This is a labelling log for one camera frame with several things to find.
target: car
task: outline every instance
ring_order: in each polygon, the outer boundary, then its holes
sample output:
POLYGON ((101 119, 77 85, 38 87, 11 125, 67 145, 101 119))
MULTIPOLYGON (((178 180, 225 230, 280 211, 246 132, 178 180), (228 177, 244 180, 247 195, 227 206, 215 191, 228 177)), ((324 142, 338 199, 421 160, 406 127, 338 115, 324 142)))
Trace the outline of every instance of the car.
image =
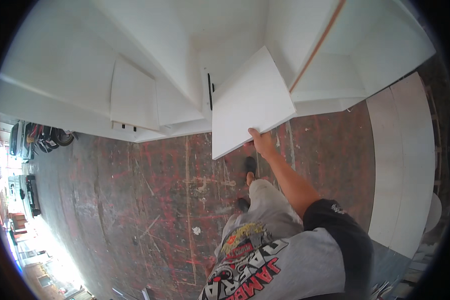
POLYGON ((32 123, 19 121, 10 131, 10 154, 25 161, 35 157, 34 143, 27 142, 27 134, 32 130, 32 123))
POLYGON ((23 203, 27 221, 41 214, 35 175, 9 176, 8 189, 12 200, 23 203))

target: paint-stained floor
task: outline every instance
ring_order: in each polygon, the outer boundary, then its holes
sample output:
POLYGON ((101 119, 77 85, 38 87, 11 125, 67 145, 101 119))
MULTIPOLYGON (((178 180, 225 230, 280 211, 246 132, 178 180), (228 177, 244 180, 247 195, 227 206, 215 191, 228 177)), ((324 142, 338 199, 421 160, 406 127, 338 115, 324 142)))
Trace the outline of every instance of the paint-stained floor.
MULTIPOLYGON (((288 163, 367 231, 375 158, 366 103, 294 118, 272 134, 288 163)), ((253 147, 212 160, 211 137, 136 144, 81 134, 30 161, 42 217, 98 299, 117 299, 113 287, 138 299, 144 287, 153 299, 196 299, 235 201, 248 193, 243 159, 257 157, 258 176, 278 187, 253 147)))

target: hand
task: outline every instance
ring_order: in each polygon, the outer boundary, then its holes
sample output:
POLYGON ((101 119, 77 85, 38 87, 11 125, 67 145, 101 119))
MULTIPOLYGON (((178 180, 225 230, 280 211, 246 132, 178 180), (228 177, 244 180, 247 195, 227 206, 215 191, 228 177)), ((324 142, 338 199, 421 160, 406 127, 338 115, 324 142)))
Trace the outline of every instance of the hand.
POLYGON ((253 141, 247 142, 245 146, 254 145, 257 152, 266 160, 277 154, 270 131, 260 134, 257 129, 249 128, 248 133, 253 137, 253 141))

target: grey t-shirt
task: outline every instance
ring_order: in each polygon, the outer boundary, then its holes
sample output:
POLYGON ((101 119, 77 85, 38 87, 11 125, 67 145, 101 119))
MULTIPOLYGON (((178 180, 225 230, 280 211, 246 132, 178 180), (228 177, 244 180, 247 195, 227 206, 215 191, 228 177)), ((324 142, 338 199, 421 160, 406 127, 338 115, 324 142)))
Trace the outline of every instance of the grey t-shirt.
POLYGON ((198 299, 366 296, 372 243, 336 201, 313 203, 303 226, 287 213, 253 213, 237 218, 224 236, 216 266, 198 299))

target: person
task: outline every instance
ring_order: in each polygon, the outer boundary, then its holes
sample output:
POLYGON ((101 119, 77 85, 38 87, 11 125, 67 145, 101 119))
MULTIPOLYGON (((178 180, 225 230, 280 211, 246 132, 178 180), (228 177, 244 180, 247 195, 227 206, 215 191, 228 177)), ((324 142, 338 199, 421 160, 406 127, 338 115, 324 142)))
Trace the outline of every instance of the person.
POLYGON ((256 178, 245 160, 250 203, 230 217, 207 267, 199 300, 365 299, 370 297, 373 247, 365 231, 334 200, 313 186, 280 155, 270 132, 248 132, 280 185, 256 178))

